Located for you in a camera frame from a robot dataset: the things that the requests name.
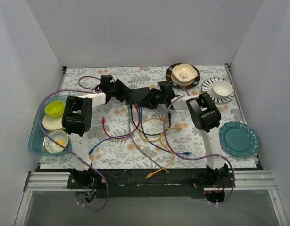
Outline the black network switch box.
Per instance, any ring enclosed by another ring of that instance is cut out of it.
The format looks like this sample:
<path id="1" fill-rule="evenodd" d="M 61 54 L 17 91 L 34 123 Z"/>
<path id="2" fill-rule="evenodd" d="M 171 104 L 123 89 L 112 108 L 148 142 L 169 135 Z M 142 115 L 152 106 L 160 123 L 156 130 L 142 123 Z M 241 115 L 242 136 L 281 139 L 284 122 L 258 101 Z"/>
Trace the black network switch box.
<path id="1" fill-rule="evenodd" d="M 149 87 L 132 89 L 125 95 L 125 102 L 127 105 L 140 102 L 150 92 Z"/>

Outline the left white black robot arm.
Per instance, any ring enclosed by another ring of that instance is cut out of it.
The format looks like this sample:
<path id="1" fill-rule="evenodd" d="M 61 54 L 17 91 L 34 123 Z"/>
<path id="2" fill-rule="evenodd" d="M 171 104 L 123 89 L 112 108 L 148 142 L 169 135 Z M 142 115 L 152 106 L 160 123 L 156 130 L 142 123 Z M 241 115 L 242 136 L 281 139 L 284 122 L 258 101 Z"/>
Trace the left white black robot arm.
<path id="1" fill-rule="evenodd" d="M 76 158 L 73 169 L 77 171 L 88 170 L 91 165 L 87 133 L 91 128 L 93 108 L 104 105 L 113 97 L 121 102 L 125 101 L 133 93 L 133 90 L 120 80 L 112 81 L 112 79 L 111 75 L 103 75 L 99 91 L 67 97 L 62 126 L 69 135 L 72 153 Z"/>

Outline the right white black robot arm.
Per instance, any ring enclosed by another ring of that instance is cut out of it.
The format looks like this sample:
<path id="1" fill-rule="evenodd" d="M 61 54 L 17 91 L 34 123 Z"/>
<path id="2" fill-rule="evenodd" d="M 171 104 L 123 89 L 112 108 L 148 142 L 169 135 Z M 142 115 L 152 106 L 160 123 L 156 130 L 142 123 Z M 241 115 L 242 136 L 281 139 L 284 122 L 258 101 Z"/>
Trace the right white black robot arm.
<path id="1" fill-rule="evenodd" d="M 210 95 L 206 92 L 197 96 L 177 95 L 168 81 L 159 83 L 160 90 L 151 89 L 140 101 L 143 107 L 155 109 L 159 104 L 165 104 L 169 110 L 188 110 L 195 127 L 200 131 L 207 153 L 207 169 L 212 171 L 207 175 L 207 181 L 212 187 L 218 187 L 224 182 L 224 175 L 219 170 L 227 168 L 221 158 L 219 126 L 221 114 Z"/>

